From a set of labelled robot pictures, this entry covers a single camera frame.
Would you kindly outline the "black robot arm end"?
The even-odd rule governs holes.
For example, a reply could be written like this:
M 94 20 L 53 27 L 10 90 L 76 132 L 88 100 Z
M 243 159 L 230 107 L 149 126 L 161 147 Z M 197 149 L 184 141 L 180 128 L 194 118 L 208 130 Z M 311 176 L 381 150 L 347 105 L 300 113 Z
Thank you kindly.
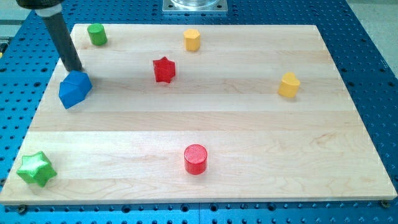
M 57 6 L 64 0 L 16 0 L 16 3 L 24 9 L 46 9 Z

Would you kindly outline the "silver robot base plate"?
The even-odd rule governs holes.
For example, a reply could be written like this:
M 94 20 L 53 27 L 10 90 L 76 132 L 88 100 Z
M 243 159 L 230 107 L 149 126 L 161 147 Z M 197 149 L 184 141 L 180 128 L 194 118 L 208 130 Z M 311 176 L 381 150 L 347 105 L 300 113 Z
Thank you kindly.
M 227 0 L 163 0 L 163 12 L 227 12 Z

